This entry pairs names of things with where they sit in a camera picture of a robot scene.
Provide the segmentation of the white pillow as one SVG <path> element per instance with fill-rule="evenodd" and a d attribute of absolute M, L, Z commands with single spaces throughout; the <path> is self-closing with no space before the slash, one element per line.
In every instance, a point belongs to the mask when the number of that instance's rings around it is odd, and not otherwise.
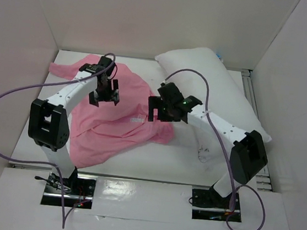
<path fill-rule="evenodd" d="M 235 127 L 246 132 L 256 130 L 265 143 L 272 140 L 243 91 L 210 48 L 171 50 L 156 55 L 155 60 L 185 97 L 193 95 L 208 103 L 211 114 Z"/>

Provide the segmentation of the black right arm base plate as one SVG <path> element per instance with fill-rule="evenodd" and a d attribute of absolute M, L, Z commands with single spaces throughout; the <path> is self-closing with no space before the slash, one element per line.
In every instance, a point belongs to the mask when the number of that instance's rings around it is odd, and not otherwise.
<path fill-rule="evenodd" d="M 221 197 L 212 188 L 192 188 L 192 195 L 188 202 L 192 206 L 193 220 L 241 222 L 239 195 L 236 194 L 234 211 L 230 207 L 231 194 Z"/>

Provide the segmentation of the pink fabric pillowcase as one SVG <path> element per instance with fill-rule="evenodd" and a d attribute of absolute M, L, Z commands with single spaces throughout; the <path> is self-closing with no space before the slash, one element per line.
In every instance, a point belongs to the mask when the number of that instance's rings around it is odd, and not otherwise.
<path fill-rule="evenodd" d="M 120 102 L 89 103 L 88 97 L 72 110 L 69 156 L 77 168 L 106 162 L 120 152 L 151 141 L 168 144 L 174 137 L 171 123 L 148 121 L 148 83 L 126 65 L 117 64 Z"/>

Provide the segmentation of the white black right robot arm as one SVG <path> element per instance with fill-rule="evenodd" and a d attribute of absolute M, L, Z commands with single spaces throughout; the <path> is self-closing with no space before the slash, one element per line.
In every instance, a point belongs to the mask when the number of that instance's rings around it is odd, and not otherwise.
<path fill-rule="evenodd" d="M 227 173 L 212 186 L 209 201 L 221 206 L 241 185 L 247 184 L 267 165 L 267 154 L 261 134 L 246 132 L 208 110 L 193 95 L 185 98 L 174 83 L 163 83 L 158 96 L 148 97 L 148 121 L 190 124 L 206 136 L 216 138 L 227 158 Z"/>

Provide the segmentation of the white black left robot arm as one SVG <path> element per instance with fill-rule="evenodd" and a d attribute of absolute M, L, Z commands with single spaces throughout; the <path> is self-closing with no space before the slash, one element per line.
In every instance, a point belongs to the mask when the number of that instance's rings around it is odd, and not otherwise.
<path fill-rule="evenodd" d="M 120 102 L 119 82 L 111 77 L 116 68 L 114 58 L 101 56 L 96 64 L 82 65 L 73 80 L 58 93 L 31 103 L 28 135 L 54 165 L 55 175 L 61 175 L 57 185 L 66 194 L 74 192 L 78 184 L 77 168 L 67 149 L 68 116 L 84 98 L 97 107 L 101 102 L 117 105 Z"/>

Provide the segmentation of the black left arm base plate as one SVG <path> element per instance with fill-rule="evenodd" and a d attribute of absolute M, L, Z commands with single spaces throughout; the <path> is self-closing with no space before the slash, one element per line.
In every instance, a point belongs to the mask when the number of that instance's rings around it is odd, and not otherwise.
<path fill-rule="evenodd" d="M 61 206 L 61 184 L 59 177 L 50 174 L 47 179 L 43 179 L 46 185 L 43 191 L 41 205 Z M 73 186 L 64 183 L 64 206 L 73 207 L 77 205 L 81 209 L 91 209 L 93 196 L 96 187 L 96 178 L 79 176 Z"/>

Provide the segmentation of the aluminium table edge rail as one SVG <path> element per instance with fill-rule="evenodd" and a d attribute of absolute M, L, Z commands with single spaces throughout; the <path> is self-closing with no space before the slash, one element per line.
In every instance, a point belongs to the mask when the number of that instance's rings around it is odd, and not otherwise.
<path fill-rule="evenodd" d="M 43 170 L 43 171 L 51 171 L 51 168 L 44 167 L 44 166 L 38 166 L 38 165 L 25 165 L 25 164 L 19 164 L 19 163 L 8 163 L 7 167 L 10 168 L 19 168 L 19 169 L 28 169 L 28 170 Z M 135 181 L 149 181 L 149 182 L 155 182 L 155 183 L 164 183 L 164 184 L 174 184 L 174 185 L 188 185 L 193 186 L 194 188 L 202 188 L 202 189 L 209 189 L 208 185 L 198 185 L 198 184 L 189 184 L 189 183 L 180 183 L 180 182 L 170 182 L 170 181 L 160 181 L 160 180 L 150 180 L 150 179 L 140 179 L 140 178 L 131 178 L 131 177 L 125 177 L 125 176 L 116 176 L 116 175 L 107 175 L 107 174 L 101 174 L 101 173 L 92 173 L 92 172 L 83 172 L 78 171 L 78 174 L 86 175 L 86 176 L 101 176 L 106 178 L 116 178 L 116 179 L 126 179 L 126 180 L 135 180 Z"/>

